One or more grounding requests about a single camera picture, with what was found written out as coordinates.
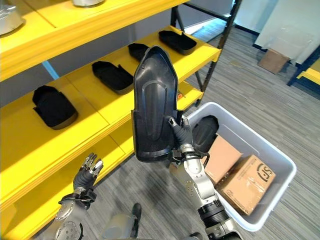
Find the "storage bin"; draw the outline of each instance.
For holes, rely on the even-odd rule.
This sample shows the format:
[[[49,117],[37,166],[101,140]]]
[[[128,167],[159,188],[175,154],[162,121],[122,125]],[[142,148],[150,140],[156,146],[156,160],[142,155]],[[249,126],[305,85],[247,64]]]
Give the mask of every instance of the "storage bin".
[[[245,230],[256,232],[267,220],[289,183],[294,178],[295,163],[274,145],[233,116],[215,102],[209,102],[187,118],[193,128],[203,117],[213,115],[218,119],[218,134],[232,144],[246,157],[254,154],[266,163],[276,174],[275,179],[250,216],[240,215],[220,194],[219,198],[232,218]]]

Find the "yellow shelf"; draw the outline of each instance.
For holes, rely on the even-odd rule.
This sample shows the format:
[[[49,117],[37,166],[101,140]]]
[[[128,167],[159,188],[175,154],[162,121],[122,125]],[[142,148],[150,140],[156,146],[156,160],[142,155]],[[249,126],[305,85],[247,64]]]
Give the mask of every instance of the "yellow shelf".
[[[26,24],[1,37],[0,81],[184,2],[106,0],[81,8],[71,0],[14,0]]]
[[[60,208],[58,201],[73,191],[73,178],[86,156],[95,152],[103,160],[100,181],[129,155],[107,136],[72,160],[1,213],[1,237],[6,240],[29,239],[46,225]]]
[[[65,94],[79,116],[64,129],[49,128],[33,110],[33,92],[0,109],[1,210],[79,155],[85,140],[108,126],[65,77],[49,86]]]
[[[297,79],[305,77],[314,83],[320,85],[320,58],[314,62],[306,71],[299,74]]]
[[[179,109],[187,108],[203,94],[185,82],[179,85],[179,91],[184,95],[178,100]],[[1,235],[6,240],[24,240],[46,225],[60,207],[57,202],[72,192],[73,178],[91,152],[97,153],[104,162],[98,182],[134,152],[131,120],[7,207],[1,213]]]
[[[180,30],[171,26],[164,29],[181,33]],[[220,54],[219,49],[196,38],[193,39],[197,42],[196,49],[192,54],[187,56],[177,53],[162,43],[159,40],[158,32],[152,33],[136,42],[145,44],[149,47],[158,45],[164,48],[170,56],[179,82],[182,82]],[[115,66],[120,64],[131,75],[134,75],[139,65],[139,62],[130,56],[127,46],[122,47],[97,61],[111,62]],[[94,76],[92,72],[92,63],[67,74],[66,78],[70,80],[108,123],[112,124],[114,122],[122,121],[123,119],[123,122],[126,122],[130,119],[130,110],[134,108],[133,91],[126,95],[114,93]]]

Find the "printed logo on box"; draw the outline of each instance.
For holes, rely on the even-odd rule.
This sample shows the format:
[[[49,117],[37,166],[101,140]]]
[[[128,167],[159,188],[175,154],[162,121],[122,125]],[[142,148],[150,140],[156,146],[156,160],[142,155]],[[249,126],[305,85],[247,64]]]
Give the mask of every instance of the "printed logo on box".
[[[263,163],[260,163],[256,169],[259,177],[265,181],[266,183],[269,181],[270,176],[272,175],[272,171]]]

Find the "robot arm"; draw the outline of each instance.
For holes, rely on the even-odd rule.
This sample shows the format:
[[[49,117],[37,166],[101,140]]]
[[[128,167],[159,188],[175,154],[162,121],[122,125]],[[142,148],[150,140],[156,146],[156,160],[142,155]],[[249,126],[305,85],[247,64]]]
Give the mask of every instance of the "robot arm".
[[[103,161],[99,159],[94,164],[96,154],[91,153],[85,158],[73,180],[73,193],[64,196],[59,204],[61,208],[56,214],[53,223],[45,231],[44,240],[81,240],[83,227],[81,220],[96,200],[93,185]]]
[[[181,127],[173,117],[169,119],[182,156],[182,161],[172,173],[185,187],[210,240],[242,240],[238,225],[229,217],[221,204],[214,185],[206,175],[204,165],[193,148],[193,136],[187,118],[182,117],[182,121]]]

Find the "brown cardboard box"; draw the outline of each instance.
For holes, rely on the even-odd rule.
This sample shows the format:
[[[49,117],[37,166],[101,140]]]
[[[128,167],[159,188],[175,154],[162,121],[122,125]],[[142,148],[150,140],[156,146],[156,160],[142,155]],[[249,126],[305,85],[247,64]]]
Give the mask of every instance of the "brown cardboard box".
[[[220,135],[214,140],[209,154],[210,159],[205,166],[205,172],[211,178],[213,184],[217,184],[242,155]]]
[[[217,188],[234,209],[250,215],[275,176],[258,157],[251,155],[241,159]]]
[[[268,49],[263,58],[259,61],[258,66],[277,74],[289,60],[289,57],[282,55],[273,49]]]

